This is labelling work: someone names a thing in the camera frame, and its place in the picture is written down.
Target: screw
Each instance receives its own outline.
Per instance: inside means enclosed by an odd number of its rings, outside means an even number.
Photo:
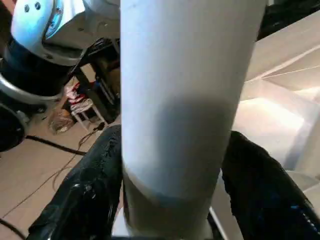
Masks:
[[[35,3],[34,6],[35,6],[35,9],[37,9],[37,10],[39,10],[41,8],[41,4],[38,1]]]

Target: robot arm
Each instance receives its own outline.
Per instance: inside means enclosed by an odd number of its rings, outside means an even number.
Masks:
[[[18,0],[0,60],[0,152],[58,102],[68,75],[100,38],[118,38],[120,0]]]

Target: cable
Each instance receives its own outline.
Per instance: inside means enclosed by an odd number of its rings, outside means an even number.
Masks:
[[[88,141],[89,138],[90,138],[93,134],[95,134],[97,131],[98,131],[98,127],[95,128],[91,133],[89,133],[89,134],[85,135],[83,138],[81,138],[80,141],[79,141],[79,143],[78,143],[77,151],[78,151],[78,150],[81,148],[81,146],[82,146],[84,143],[86,143],[86,141]],[[57,189],[56,189],[56,181],[57,181],[58,177],[59,177],[60,174],[67,168],[67,166],[75,159],[76,156],[77,156],[77,155],[74,154],[74,155],[72,156],[72,158],[71,158],[71,159],[57,172],[57,174],[54,176],[54,179],[53,179],[53,181],[52,181],[52,189],[53,189],[54,191],[57,191]]]
[[[15,226],[13,226],[11,223],[5,221],[2,218],[0,218],[0,224],[5,226],[6,228],[10,229],[12,232],[15,233],[15,235],[17,235],[22,240],[26,240],[27,239],[26,236],[20,230],[18,230]]]
[[[36,190],[34,190],[32,193],[30,193],[28,196],[26,196],[23,200],[21,200],[17,205],[15,205],[13,208],[11,208],[6,214],[4,214],[2,217],[5,218],[10,213],[12,213],[14,210],[16,210],[21,204],[23,204],[25,201],[27,201],[29,198],[31,198],[36,192],[38,192],[47,182],[49,182],[50,179],[52,179],[56,174],[58,174],[59,171],[56,171],[54,174],[52,174],[50,177],[48,177]]]
[[[86,155],[87,153],[84,152],[84,151],[79,151],[79,150],[74,150],[74,149],[71,149],[71,148],[68,148],[66,146],[62,146],[62,145],[59,145],[59,144],[56,144],[52,141],[49,141],[49,140],[45,140],[41,137],[38,137],[38,136],[26,136],[25,139],[29,139],[29,140],[33,140],[33,141],[36,141],[36,142],[39,142],[39,143],[42,143],[42,144],[47,144],[51,147],[54,147],[56,149],[59,149],[59,150],[62,150],[62,151],[65,151],[65,152],[68,152],[68,153],[71,153],[71,154],[75,154],[75,155],[80,155],[80,156],[84,156]]]
[[[94,128],[93,131],[89,134],[87,134],[86,136],[84,136],[83,138],[80,139],[79,143],[78,143],[78,149],[76,152],[79,151],[79,149],[81,148],[81,146],[86,142],[88,141],[88,139],[93,135],[95,134],[97,131],[102,131],[105,127],[105,123],[102,122],[99,124],[98,127]],[[4,220],[4,218],[6,216],[8,216],[10,213],[12,213],[14,210],[16,210],[21,204],[23,204],[25,201],[27,201],[29,198],[31,198],[37,191],[39,191],[47,182],[50,181],[50,179],[53,179],[53,182],[52,182],[52,188],[53,190],[56,190],[55,189],[55,183],[56,183],[56,180],[57,178],[59,177],[59,175],[64,171],[64,170],[67,170],[67,169],[72,169],[73,167],[71,166],[68,166],[72,161],[73,159],[76,157],[77,153],[75,153],[73,155],[73,157],[67,162],[67,164],[65,164],[59,171],[56,171],[54,174],[52,174],[50,177],[48,177],[36,190],[34,190],[33,192],[31,192],[28,196],[26,196],[23,200],[21,200],[17,205],[15,205],[13,208],[11,208],[7,213],[5,213],[2,218],[0,218],[0,224],[7,227],[8,229],[10,229],[11,231],[13,231],[17,236],[19,236],[22,240],[26,240],[27,238],[15,227],[13,226],[12,224],[6,222]]]

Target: chair leg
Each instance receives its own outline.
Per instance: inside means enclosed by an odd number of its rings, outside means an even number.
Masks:
[[[86,127],[86,125],[84,124],[84,122],[81,120],[80,116],[77,113],[72,113],[72,115],[75,117],[75,119],[81,124],[81,126],[87,131],[89,132],[89,129]]]

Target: black rubber part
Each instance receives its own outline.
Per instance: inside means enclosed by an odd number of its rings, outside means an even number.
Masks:
[[[39,96],[56,96],[73,66],[62,66],[42,59],[24,48],[13,38],[8,43],[0,71],[14,86]]]
[[[17,116],[0,105],[0,152],[8,151],[19,145],[25,138],[25,126]]]

